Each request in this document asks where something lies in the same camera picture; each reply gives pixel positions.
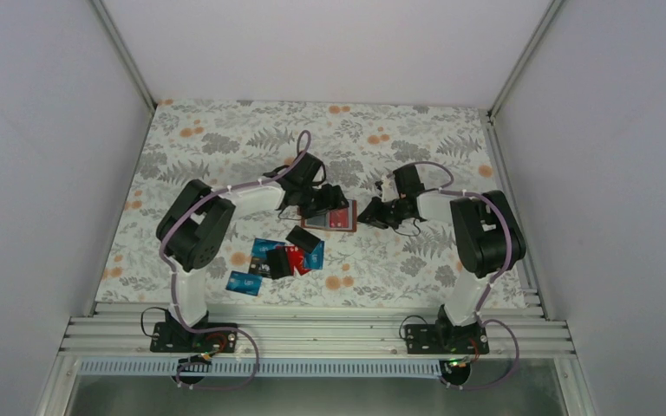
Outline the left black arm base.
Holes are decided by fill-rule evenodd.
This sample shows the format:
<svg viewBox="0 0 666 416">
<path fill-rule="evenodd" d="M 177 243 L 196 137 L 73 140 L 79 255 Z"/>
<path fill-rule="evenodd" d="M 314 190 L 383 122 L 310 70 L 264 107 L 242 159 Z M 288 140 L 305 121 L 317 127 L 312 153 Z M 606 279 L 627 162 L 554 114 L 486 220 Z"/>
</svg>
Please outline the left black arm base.
<svg viewBox="0 0 666 416">
<path fill-rule="evenodd" d="M 230 322 L 198 322 L 197 330 L 212 332 L 197 334 L 184 329 L 169 316 L 154 325 L 149 350 L 153 353 L 233 353 L 238 338 L 238 325 Z"/>
</svg>

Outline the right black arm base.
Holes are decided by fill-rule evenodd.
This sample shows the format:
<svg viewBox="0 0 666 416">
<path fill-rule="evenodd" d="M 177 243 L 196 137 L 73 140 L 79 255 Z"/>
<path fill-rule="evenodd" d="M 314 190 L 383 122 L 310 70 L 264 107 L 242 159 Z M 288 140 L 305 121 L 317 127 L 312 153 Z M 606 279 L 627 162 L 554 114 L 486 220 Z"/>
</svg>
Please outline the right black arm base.
<svg viewBox="0 0 666 416">
<path fill-rule="evenodd" d="M 486 330 L 478 323 L 466 326 L 440 324 L 406 324 L 402 338 L 409 354 L 488 354 Z"/>
</svg>

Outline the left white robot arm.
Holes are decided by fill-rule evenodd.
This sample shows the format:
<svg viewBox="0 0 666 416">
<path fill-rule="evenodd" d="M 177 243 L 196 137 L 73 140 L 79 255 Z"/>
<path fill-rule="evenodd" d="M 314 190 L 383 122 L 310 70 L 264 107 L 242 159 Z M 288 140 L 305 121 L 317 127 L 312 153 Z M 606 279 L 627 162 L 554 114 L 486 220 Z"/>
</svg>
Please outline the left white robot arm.
<svg viewBox="0 0 666 416">
<path fill-rule="evenodd" d="M 235 219 L 296 207 L 304 219 L 349 206 L 338 185 L 327 184 L 324 163 L 300 152 L 261 178 L 213 189 L 200 179 L 188 182 L 157 226 L 160 258 L 171 270 L 172 338 L 186 351 L 206 341 L 206 278 L 203 269 L 217 256 Z"/>
</svg>

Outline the red VIP card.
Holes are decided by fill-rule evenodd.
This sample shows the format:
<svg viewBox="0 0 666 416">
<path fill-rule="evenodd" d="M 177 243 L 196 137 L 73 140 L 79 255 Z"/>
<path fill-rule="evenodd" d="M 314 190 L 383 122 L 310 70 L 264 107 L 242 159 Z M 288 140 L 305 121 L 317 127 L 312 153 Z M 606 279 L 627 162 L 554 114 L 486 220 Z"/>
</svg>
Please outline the red VIP card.
<svg viewBox="0 0 666 416">
<path fill-rule="evenodd" d="M 329 213 L 329 227 L 337 231 L 350 231 L 354 228 L 353 211 L 350 208 Z"/>
</svg>

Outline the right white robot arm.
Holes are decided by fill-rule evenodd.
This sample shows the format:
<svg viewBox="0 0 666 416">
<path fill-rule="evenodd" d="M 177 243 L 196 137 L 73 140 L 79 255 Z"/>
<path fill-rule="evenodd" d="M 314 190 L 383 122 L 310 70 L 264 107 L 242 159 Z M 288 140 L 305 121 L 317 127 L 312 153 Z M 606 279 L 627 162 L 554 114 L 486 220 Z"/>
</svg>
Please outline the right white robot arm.
<svg viewBox="0 0 666 416">
<path fill-rule="evenodd" d="M 449 191 L 450 184 L 428 189 L 418 166 L 446 169 L 418 161 L 394 170 L 388 177 L 394 180 L 395 194 L 373 197 L 357 222 L 392 230 L 409 219 L 453 227 L 458 257 L 467 274 L 457 279 L 453 296 L 441 305 L 434 338 L 441 350 L 455 353 L 467 344 L 466 326 L 481 323 L 480 310 L 496 280 L 526 255 L 526 240 L 503 192 Z"/>
</svg>

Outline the brown leather card holder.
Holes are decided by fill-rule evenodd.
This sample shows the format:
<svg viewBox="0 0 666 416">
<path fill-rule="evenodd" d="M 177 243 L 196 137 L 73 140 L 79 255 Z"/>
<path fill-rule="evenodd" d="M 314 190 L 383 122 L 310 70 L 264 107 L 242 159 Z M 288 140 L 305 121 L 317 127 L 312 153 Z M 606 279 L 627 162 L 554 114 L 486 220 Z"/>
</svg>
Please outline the brown leather card holder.
<svg viewBox="0 0 666 416">
<path fill-rule="evenodd" d="M 349 206 L 313 218 L 302 219 L 300 226 L 305 229 L 336 232 L 356 232 L 357 202 L 349 199 Z"/>
</svg>

